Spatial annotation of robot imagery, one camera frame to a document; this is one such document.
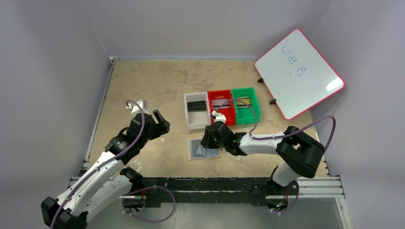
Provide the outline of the beige card holder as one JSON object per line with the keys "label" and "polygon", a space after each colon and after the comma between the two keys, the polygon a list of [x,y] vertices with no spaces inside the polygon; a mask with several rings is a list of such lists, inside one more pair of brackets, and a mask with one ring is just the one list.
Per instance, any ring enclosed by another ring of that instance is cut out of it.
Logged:
{"label": "beige card holder", "polygon": [[211,159],[218,158],[222,156],[220,149],[200,149],[201,140],[191,139],[188,144],[188,160],[201,160],[201,159]]}

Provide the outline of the silver credit card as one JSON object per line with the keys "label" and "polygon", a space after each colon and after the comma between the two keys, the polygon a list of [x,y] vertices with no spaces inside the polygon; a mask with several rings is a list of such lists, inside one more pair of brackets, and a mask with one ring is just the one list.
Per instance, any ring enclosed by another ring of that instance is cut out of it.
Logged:
{"label": "silver credit card", "polygon": [[220,109],[229,108],[229,102],[227,102],[227,101],[228,101],[227,99],[211,100],[212,108],[214,110],[217,110],[218,108],[220,108]]}

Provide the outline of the green plastic bin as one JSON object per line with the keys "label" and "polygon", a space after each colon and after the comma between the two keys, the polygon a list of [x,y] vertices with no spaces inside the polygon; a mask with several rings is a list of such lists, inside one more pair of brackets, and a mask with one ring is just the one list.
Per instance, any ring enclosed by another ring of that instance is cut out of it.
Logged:
{"label": "green plastic bin", "polygon": [[231,89],[236,112],[236,124],[254,124],[261,121],[261,109],[253,87]]}

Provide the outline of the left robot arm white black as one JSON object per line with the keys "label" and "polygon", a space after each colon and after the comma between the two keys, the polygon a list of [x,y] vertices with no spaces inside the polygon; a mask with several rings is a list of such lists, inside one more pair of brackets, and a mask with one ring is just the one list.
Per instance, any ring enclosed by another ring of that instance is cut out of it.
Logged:
{"label": "left robot arm white black", "polygon": [[127,167],[150,140],[167,134],[170,123],[158,110],[132,111],[128,127],[113,137],[97,161],[66,191],[41,203],[43,221],[51,229],[85,229],[88,223],[122,195],[145,193],[143,176]]}

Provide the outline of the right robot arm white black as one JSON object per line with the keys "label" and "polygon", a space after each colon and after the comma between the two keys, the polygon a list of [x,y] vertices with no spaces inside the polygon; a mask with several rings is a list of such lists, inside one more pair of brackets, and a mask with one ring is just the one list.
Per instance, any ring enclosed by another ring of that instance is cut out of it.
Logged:
{"label": "right robot arm white black", "polygon": [[314,178],[326,151],[323,144],[295,126],[271,135],[249,135],[247,132],[233,132],[219,121],[205,128],[197,154],[203,156],[220,148],[233,156],[280,156],[284,162],[273,170],[267,183],[269,187],[277,188],[287,187],[299,177]]}

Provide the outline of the black credit card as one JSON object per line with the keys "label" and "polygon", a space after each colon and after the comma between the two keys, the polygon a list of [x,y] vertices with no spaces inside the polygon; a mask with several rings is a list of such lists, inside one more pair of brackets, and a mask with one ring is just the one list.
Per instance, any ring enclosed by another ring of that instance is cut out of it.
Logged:
{"label": "black credit card", "polygon": [[207,105],[205,101],[193,101],[187,102],[187,111],[188,112],[200,112],[206,111]]}

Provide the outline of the gold credit card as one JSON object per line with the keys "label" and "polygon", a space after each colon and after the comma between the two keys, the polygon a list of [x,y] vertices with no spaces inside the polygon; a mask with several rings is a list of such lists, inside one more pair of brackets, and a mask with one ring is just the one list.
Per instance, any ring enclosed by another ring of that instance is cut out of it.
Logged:
{"label": "gold credit card", "polygon": [[247,108],[247,107],[251,106],[251,100],[249,97],[237,98],[235,106],[237,108]]}

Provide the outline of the white plastic bin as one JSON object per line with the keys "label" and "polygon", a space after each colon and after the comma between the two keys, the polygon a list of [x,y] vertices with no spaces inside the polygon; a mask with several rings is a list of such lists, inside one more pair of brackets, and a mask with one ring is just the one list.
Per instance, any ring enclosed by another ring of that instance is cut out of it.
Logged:
{"label": "white plastic bin", "polygon": [[[183,94],[184,109],[185,109],[185,123],[188,130],[204,129],[207,125],[211,124],[210,108],[208,104],[207,92],[185,93]],[[207,105],[206,111],[188,112],[187,102],[205,101]]]}

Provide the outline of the red plastic bin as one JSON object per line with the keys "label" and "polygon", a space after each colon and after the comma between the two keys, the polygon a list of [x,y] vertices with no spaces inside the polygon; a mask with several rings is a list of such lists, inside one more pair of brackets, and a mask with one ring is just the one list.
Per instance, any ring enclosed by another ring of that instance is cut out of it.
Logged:
{"label": "red plastic bin", "polygon": [[[231,100],[233,98],[230,89],[208,91],[207,94],[208,94],[208,103],[209,103],[210,112],[214,111],[214,109],[212,108],[211,100],[216,100],[216,99]],[[228,126],[236,125],[236,111],[235,111],[235,107],[234,107],[234,102],[232,102],[232,101],[229,102],[229,108],[219,109],[219,112],[226,116],[226,124]]]}

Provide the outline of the pink framed whiteboard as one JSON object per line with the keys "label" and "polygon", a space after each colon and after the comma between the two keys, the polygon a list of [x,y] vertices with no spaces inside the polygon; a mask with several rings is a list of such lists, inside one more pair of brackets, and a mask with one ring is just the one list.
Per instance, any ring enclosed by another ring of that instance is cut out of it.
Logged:
{"label": "pink framed whiteboard", "polygon": [[345,81],[301,29],[281,39],[255,62],[255,68],[287,120],[345,87]]}

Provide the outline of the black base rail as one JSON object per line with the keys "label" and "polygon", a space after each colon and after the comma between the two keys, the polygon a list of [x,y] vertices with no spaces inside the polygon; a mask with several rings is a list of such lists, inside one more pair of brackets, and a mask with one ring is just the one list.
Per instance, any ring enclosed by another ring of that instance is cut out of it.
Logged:
{"label": "black base rail", "polygon": [[271,184],[267,177],[143,177],[124,193],[125,198],[144,200],[147,208],[162,203],[249,204],[285,208],[288,198],[299,193],[298,182],[286,187]]}

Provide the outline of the aluminium table frame rail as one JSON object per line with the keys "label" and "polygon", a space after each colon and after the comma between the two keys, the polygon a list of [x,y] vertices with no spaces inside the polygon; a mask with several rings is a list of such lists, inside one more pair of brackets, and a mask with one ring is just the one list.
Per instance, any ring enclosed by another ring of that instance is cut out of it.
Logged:
{"label": "aluminium table frame rail", "polygon": [[108,91],[108,88],[109,88],[109,84],[111,82],[111,78],[112,78],[114,68],[116,66],[116,63],[119,62],[119,61],[120,61],[120,57],[110,57],[110,67],[109,67],[109,73],[107,74],[107,82],[106,82],[105,87],[104,87],[104,89],[102,91],[101,102],[100,102],[98,112],[97,112],[97,115],[96,115],[96,119],[95,119],[95,122],[94,122],[94,125],[93,125],[93,128],[92,128],[90,140],[89,140],[89,143],[88,143],[88,146],[87,146],[85,157],[83,159],[83,164],[82,164],[82,167],[81,167],[78,175],[73,176],[73,177],[70,178],[69,184],[68,184],[69,188],[74,184],[74,181],[77,181],[82,175],[84,175],[85,172],[89,168],[90,156],[91,156],[91,152],[92,152],[93,145],[94,145],[94,139],[95,139],[95,136],[96,136],[98,123],[99,123],[100,116],[101,116],[101,113],[102,113],[102,110],[103,110],[103,106],[104,106],[104,103],[105,103],[107,91]]}

